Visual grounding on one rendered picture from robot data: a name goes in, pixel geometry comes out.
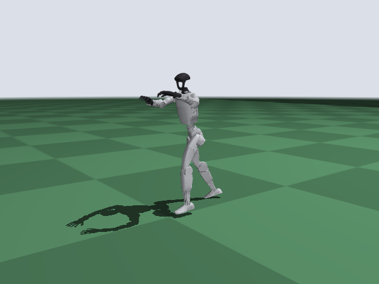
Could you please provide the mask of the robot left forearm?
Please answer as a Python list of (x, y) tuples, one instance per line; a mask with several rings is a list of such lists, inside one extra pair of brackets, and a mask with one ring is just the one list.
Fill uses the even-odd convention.
[[(178, 92), (178, 93), (180, 93), (180, 92)], [(199, 101), (197, 99), (195, 99), (195, 98), (193, 98), (191, 96), (188, 96), (188, 95), (182, 94), (182, 93), (180, 93), (180, 94), (182, 95), (180, 98), (175, 97), (177, 100), (182, 100), (182, 101), (186, 102), (189, 105), (192, 105), (194, 102), (198, 102), (199, 103)]]

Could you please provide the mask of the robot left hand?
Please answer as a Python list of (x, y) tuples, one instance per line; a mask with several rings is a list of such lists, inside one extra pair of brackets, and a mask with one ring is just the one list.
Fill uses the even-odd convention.
[(171, 91), (161, 91), (161, 92), (158, 93), (157, 97), (159, 97), (159, 95), (162, 95), (161, 97), (164, 97), (164, 96), (173, 96), (173, 98), (175, 98), (175, 97), (180, 98), (182, 96), (180, 93), (171, 92)]

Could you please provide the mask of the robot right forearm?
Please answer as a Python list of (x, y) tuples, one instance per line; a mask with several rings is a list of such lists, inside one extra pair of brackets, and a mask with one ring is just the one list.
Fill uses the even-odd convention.
[(158, 100), (153, 100), (153, 105), (151, 104), (146, 104), (148, 106), (151, 106), (151, 107), (159, 107), (160, 106), (160, 102), (159, 102), (159, 99)]

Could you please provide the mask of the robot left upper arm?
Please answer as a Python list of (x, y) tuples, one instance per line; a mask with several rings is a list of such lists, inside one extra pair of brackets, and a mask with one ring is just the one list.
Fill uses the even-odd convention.
[[(192, 94), (191, 95), (191, 97), (193, 97), (193, 98), (195, 98), (195, 99), (197, 99), (198, 101), (200, 101), (200, 99), (198, 98), (198, 96), (194, 93), (194, 94)], [(192, 108), (196, 108), (196, 107), (198, 107), (199, 106), (199, 104), (200, 103), (198, 103), (198, 102), (194, 102), (192, 105), (190, 105)]]

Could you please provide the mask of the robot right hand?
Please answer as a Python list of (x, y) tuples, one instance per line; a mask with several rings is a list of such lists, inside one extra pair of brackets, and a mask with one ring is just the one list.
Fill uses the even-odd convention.
[[(141, 96), (140, 98), (141, 98), (141, 100), (142, 100), (142, 99), (145, 100), (147, 104), (151, 104), (151, 105), (153, 105), (153, 100), (152, 100), (150, 97)], [(140, 99), (140, 98), (139, 98), (139, 99)]]

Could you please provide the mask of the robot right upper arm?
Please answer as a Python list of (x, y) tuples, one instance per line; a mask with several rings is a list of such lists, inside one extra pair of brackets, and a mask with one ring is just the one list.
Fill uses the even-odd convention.
[(169, 96), (169, 97), (165, 98), (164, 100), (160, 99), (159, 102), (160, 102), (159, 108), (164, 108), (166, 105), (169, 105), (169, 104), (175, 102), (175, 98), (173, 98), (173, 96)]

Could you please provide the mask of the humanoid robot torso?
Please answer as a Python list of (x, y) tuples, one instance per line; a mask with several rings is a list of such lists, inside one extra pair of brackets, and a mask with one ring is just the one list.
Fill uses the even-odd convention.
[[(182, 91), (181, 91), (182, 92)], [(185, 91), (186, 95), (191, 96), (191, 91)], [(194, 134), (202, 134), (202, 131), (195, 126), (198, 120), (198, 107), (192, 108), (189, 104), (182, 100), (175, 99), (176, 108), (181, 124), (188, 125), (186, 129), (188, 130), (188, 136), (191, 139)]]

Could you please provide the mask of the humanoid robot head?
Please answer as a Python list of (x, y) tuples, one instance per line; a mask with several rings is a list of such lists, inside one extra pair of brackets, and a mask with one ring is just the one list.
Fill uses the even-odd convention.
[[(188, 88), (184, 87), (186, 80), (189, 80), (189, 79), (190, 79), (190, 76), (186, 73), (180, 73), (175, 77), (177, 87), (180, 91), (182, 91), (181, 92), (182, 94), (186, 94), (185, 91), (189, 92)], [(182, 82), (181, 88), (179, 87), (179, 82)]]

